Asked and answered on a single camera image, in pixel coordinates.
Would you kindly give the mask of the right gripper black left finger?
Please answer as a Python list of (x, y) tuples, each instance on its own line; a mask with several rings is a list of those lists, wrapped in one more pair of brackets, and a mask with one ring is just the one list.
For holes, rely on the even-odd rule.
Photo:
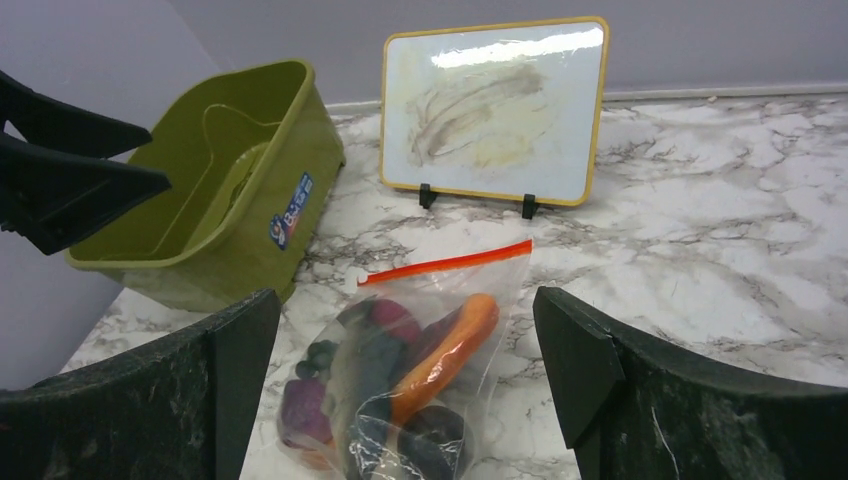
[(260, 290), (136, 348), (1, 394), (5, 479), (236, 479), (279, 324)]

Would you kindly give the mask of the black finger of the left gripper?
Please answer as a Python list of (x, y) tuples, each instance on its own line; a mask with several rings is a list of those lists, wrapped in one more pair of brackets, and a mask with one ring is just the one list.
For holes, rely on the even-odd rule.
[(52, 255), (171, 188), (165, 173), (1, 136), (1, 230)]
[(140, 126), (91, 112), (40, 94), (1, 74), (1, 122), (23, 138), (51, 150), (110, 158), (152, 141)]

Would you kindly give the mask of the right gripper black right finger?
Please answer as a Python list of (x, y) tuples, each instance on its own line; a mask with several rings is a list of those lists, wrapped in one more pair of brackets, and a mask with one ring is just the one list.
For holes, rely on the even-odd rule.
[(847, 391), (761, 374), (627, 325), (554, 287), (533, 317), (584, 479), (843, 479)]

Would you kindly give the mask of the pink purple toy onion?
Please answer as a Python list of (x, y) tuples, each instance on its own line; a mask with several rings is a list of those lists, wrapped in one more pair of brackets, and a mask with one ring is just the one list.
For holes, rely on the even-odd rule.
[(321, 406), (325, 385), (317, 378), (290, 380), (284, 388), (279, 432), (289, 448), (311, 449), (332, 439), (328, 417)]

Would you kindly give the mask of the orange toy carrot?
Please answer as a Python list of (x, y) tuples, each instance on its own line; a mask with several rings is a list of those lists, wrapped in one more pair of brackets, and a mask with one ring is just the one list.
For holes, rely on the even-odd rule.
[(497, 326), (500, 309), (488, 294), (470, 295), (442, 342), (411, 369), (391, 395), (392, 422), (405, 424), (459, 373)]

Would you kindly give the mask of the grey toy fish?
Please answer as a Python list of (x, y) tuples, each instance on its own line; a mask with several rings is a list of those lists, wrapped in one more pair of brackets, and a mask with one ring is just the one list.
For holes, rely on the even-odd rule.
[(330, 367), (325, 410), (340, 471), (346, 479), (369, 479), (387, 441), (391, 392), (406, 343), (380, 326), (351, 324)]

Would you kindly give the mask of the olive green plastic bin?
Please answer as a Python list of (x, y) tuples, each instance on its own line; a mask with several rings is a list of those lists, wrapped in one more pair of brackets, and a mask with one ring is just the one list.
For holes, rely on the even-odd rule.
[(180, 96), (129, 164), (171, 188), (69, 248), (66, 262), (164, 306), (281, 301), (340, 168), (343, 142), (302, 59), (220, 74)]

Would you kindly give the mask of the clear zip bag orange zipper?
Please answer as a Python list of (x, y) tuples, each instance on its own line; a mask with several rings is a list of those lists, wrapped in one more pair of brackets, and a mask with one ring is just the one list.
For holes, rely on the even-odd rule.
[(277, 414), (326, 479), (462, 479), (480, 447), (533, 243), (367, 276), (307, 346)]

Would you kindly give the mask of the dark purple toy fruit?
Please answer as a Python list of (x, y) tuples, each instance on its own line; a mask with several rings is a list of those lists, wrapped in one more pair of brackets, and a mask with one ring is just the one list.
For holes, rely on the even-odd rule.
[(461, 479), (473, 463), (475, 437), (460, 414), (429, 405), (403, 425), (397, 453), (407, 479)]

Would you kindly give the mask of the small magenta toy piece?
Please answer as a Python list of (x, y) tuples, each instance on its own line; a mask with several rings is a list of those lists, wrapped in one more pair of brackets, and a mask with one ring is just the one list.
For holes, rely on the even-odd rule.
[(370, 300), (368, 318), (391, 337), (407, 344), (414, 343), (422, 332), (418, 320), (412, 313), (393, 300)]

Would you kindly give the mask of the black toy grape bunch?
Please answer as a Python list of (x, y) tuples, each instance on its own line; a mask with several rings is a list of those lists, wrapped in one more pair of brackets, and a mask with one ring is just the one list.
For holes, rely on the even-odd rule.
[(303, 359), (295, 365), (295, 375), (301, 380), (317, 380), (327, 384), (330, 368), (338, 349), (338, 343), (332, 340), (320, 340), (311, 343)]

